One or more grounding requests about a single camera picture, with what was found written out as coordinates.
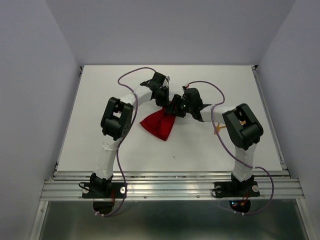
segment bolt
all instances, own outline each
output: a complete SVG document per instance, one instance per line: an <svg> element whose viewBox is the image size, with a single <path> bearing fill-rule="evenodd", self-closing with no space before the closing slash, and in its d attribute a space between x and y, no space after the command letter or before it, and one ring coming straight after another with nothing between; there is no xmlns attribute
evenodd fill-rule
<svg viewBox="0 0 320 240"><path fill-rule="evenodd" d="M216 191L217 193L221 193L221 192L222 192L220 189L221 189L221 186L219 186L219 185L215 187L215 191Z"/></svg>
<svg viewBox="0 0 320 240"><path fill-rule="evenodd" d="M252 191L254 191L255 193L259 192L259 187L257 185L253 185Z"/></svg>
<svg viewBox="0 0 320 240"><path fill-rule="evenodd" d="M125 188L124 186L122 186L122 187L120 188L120 193L121 193L121 194L125 194L125 192L126 192L126 188Z"/></svg>

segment red cloth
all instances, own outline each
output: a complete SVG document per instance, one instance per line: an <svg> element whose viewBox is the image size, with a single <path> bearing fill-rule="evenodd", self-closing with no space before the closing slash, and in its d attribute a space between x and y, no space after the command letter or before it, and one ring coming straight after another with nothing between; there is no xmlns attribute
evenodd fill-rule
<svg viewBox="0 0 320 240"><path fill-rule="evenodd" d="M140 124L157 138L166 141L174 126L176 116L165 113L165 108L147 116Z"/></svg>

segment cable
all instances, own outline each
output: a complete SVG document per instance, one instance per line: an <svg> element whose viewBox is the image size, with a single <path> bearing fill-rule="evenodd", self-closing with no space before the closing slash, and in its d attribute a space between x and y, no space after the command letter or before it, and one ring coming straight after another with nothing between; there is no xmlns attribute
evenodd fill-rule
<svg viewBox="0 0 320 240"><path fill-rule="evenodd" d="M247 193L246 193L246 200L245 200L244 202L242 201L242 202L240 203L240 205L241 205L241 206L244 206L244 205L247 203L248 199L249 199L249 192L247 191Z"/></svg>
<svg viewBox="0 0 320 240"><path fill-rule="evenodd" d="M120 86L123 86L123 87L126 87L127 89L129 89L129 90L133 93L134 98L135 98L135 111L134 111L134 116L133 116L131 125L134 124L134 122L135 122L135 120L136 120L137 113L138 113L138 106L139 106L138 96L135 94L135 91L134 91L131 87L129 87L129 86L126 85L126 84L121 83L120 80L121 80L122 78L124 78L125 76L127 76L127 75L129 75L129 74L131 74L131 73L134 73L134 72L136 72L136 71L142 70L142 69L149 69L149 70L152 70L152 71L156 72L156 70L154 70L153 68L148 67L148 66L139 67L139 68L137 68L137 69L134 69L134 70L132 70L132 71L129 71L129 72L123 74L123 75L122 75L121 77L119 77L118 80L117 80L117 83L118 83ZM122 178L123 178L123 181L124 181L124 189L125 189L125 190L124 190L124 196L123 196L123 199L122 199L120 205L118 206L118 208L117 208L115 211L113 211L113 212L110 212L110 213L104 215L104 214L100 214L99 212L93 210L94 213L95 213L96 215L100 216L100 217L104 217L104 218L105 218L105 217L111 217L111 216L115 215L115 214L120 210L120 208L122 207L122 205L124 204L125 198L126 198L126 196L127 196L127 181L126 181L126 177L125 177L124 171L122 170L122 167L121 167L121 164L120 164L120 160L119 160L119 149L120 149L121 144L122 144L122 143L124 142L124 140L126 139L126 137L127 137L127 136L125 136L125 137L120 141L119 145L117 146L117 150L116 150L116 154L115 154L115 155L116 155L116 161L117 161L117 163L118 163L118 167L119 167L119 169L120 169L120 172L121 172L121 175L122 175Z"/></svg>
<svg viewBox="0 0 320 240"><path fill-rule="evenodd" d="M244 196L243 196L243 198L242 198L241 202L243 203L243 202L244 202L244 200L245 200L245 198L247 198L247 199L248 199L248 197L249 197L249 192L247 191L247 192L244 194Z"/></svg>
<svg viewBox="0 0 320 240"><path fill-rule="evenodd" d="M84 184L84 182L79 182L79 184L78 184L81 189L86 190L88 192L90 191L89 188L86 188L85 186L81 186L81 184Z"/></svg>
<svg viewBox="0 0 320 240"><path fill-rule="evenodd" d="M227 148L227 146L225 145L224 141L222 140L222 138L221 138L221 136L220 136L220 133L219 133L217 127L216 127L215 119L214 119L214 109L215 109L215 107L223 104L223 103L226 101L226 97L225 97L224 93L220 90L220 88L218 88L216 85L214 85L214 84L211 83L211 82L208 82L208 81L192 81L192 82L189 82L188 84L191 85L191 84L195 84L195 83L205 83L205 84L209 84L209 85L213 86L214 88L216 88L216 89L221 93L221 95L222 95L222 101L219 102L219 103L216 103L216 104L213 105L212 108L211 108L211 121L212 121L212 125L213 125L213 128L214 128L214 131L216 132L216 135L217 135L217 137L218 137L221 145L222 145L223 148L225 149L225 151L226 151L234 160L236 160L237 162L245 165L246 167L248 167L248 168L250 168L250 169L261 169L261 170L263 170L263 171L268 175L268 177L270 178L272 190L271 190L270 199L269 199L269 201L266 203L265 206L263 206L262 208L260 208L260 209L257 210L257 211L253 211L253 212L249 212L249 213L241 213L241 212L234 211L234 213L238 213L238 214L241 214L241 215L253 215L253 214L260 213L261 211L263 211L264 209L266 209L266 208L269 206L269 204L271 203L271 201L272 201L272 199L273 199L273 197L274 197L274 193L275 193L274 180L272 179L271 174L270 174L265 168L263 168L263 167L261 167L261 166L256 166L256 167L251 166L251 165L249 165L249 164L241 161L240 159L238 159L236 156L234 156L234 155L229 151L229 149ZM218 206L218 205L217 205L217 207L230 211L230 209L227 209L227 208L224 208L224 207L221 207L221 206Z"/></svg>

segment gray wall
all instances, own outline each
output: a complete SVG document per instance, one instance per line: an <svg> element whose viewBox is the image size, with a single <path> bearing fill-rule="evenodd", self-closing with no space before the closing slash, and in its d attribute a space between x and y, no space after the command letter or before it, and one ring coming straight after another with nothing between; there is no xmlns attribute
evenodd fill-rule
<svg viewBox="0 0 320 240"><path fill-rule="evenodd" d="M297 0L258 74L290 172L320 229L320 1Z"/></svg>
<svg viewBox="0 0 320 240"><path fill-rule="evenodd" d="M53 170L79 67L43 0L0 7L0 238L28 239Z"/></svg>
<svg viewBox="0 0 320 240"><path fill-rule="evenodd" d="M81 64L257 64L294 0L46 0Z"/></svg>

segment white table surface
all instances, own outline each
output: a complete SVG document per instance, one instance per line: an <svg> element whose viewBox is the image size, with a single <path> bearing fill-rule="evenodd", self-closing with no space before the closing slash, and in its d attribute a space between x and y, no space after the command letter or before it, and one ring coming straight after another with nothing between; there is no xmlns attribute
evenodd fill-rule
<svg viewBox="0 0 320 240"><path fill-rule="evenodd" d="M117 84L117 79L140 65L86 65L84 67L70 122L59 158L58 171L93 171L102 147L100 121L111 97L121 98L129 93ZM257 145L254 166L281 171L277 149L250 66L218 65L152 65L157 72L170 76L170 99L183 94L182 85L204 80L217 85L225 94L224 106L246 103L260 121L264 134ZM133 89L151 79L151 70L140 70L122 79ZM199 90L204 104L215 104L222 97L204 83L192 85ZM234 160L225 152L210 122L198 122L187 114L177 117L167 141L147 132L140 124L145 117L158 111L155 101L138 108L134 126L123 142L120 162L124 171L187 172L232 171ZM222 139L235 152L226 128L220 130ZM118 171L117 161L114 170Z"/></svg>

